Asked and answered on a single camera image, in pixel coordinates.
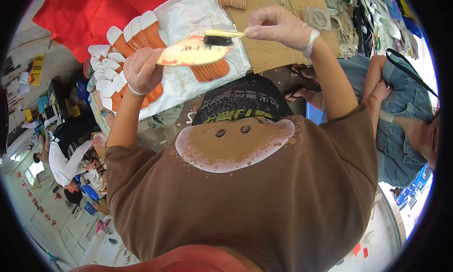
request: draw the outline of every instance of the denim shirt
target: denim shirt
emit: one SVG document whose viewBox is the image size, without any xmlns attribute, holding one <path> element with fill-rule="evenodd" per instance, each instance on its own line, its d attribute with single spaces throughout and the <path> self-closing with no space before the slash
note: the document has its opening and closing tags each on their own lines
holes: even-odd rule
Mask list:
<svg viewBox="0 0 453 272">
<path fill-rule="evenodd" d="M 391 57 L 395 62 L 412 70 L 404 60 L 394 55 L 391 55 Z M 362 54 L 357 54 L 349 60 L 339 59 L 338 62 L 348 77 L 360 104 L 370 59 Z M 390 115 L 417 118 L 427 123 L 434 120 L 428 91 L 412 77 L 395 67 L 388 60 L 384 66 L 382 77 L 386 82 L 393 84 L 392 93 L 381 104 L 382 111 Z M 323 122 L 327 122 L 325 112 Z M 384 181 L 392 186 L 410 186 L 422 167 L 427 164 L 426 159 L 412 149 L 403 127 L 398 124 L 379 119 L 376 147 L 379 161 L 379 181 Z"/>
</svg>

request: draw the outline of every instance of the yellow sign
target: yellow sign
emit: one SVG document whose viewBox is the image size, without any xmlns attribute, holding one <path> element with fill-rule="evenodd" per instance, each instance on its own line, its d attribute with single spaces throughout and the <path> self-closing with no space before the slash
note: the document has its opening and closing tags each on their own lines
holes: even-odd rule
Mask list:
<svg viewBox="0 0 453 272">
<path fill-rule="evenodd" d="M 44 54 L 34 58 L 33 66 L 29 73 L 30 85 L 39 86 L 41 82 L 42 62 L 44 61 Z"/>
<path fill-rule="evenodd" d="M 33 121 L 33 117 L 31 116 L 30 108 L 25 110 L 25 118 L 27 119 L 27 122 L 29 122 L 29 123 Z"/>
</svg>

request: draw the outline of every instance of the gold bracelet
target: gold bracelet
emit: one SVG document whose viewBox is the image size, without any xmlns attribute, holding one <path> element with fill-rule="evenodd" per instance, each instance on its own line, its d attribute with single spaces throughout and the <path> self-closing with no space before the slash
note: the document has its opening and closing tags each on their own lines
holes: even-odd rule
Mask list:
<svg viewBox="0 0 453 272">
<path fill-rule="evenodd" d="M 382 104 L 382 103 L 381 103 L 381 101 L 379 100 L 379 98 L 377 98 L 377 97 L 376 97 L 376 96 L 374 96 L 374 95 L 371 95 L 371 96 L 372 96 L 372 97 L 374 97 L 374 98 L 376 98 L 376 99 L 377 99 L 377 101 L 379 101 L 379 104 Z"/>
</svg>

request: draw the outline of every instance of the wooden brush handle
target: wooden brush handle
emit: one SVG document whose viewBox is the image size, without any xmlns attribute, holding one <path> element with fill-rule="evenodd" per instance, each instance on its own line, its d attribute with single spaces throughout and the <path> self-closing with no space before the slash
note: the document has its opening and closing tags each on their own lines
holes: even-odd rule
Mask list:
<svg viewBox="0 0 453 272">
<path fill-rule="evenodd" d="M 243 32 L 224 31 L 219 29 L 205 29 L 204 35 L 206 36 L 223 36 L 223 37 L 245 37 Z"/>
</svg>

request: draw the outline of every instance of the foot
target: foot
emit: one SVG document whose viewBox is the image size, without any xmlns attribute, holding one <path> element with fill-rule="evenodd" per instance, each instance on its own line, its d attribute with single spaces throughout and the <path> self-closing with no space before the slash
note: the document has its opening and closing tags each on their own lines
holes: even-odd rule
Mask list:
<svg viewBox="0 0 453 272">
<path fill-rule="evenodd" d="M 289 102 L 296 101 L 297 98 L 292 98 L 292 97 L 290 97 L 290 96 L 292 95 L 293 97 L 303 97 L 303 96 L 305 95 L 305 91 L 306 91 L 305 88 L 301 88 L 301 89 L 299 89 L 298 91 L 294 92 L 294 94 L 293 94 L 292 92 L 286 94 L 286 95 L 285 95 L 285 98 L 286 98 L 286 100 L 289 101 Z"/>
</svg>

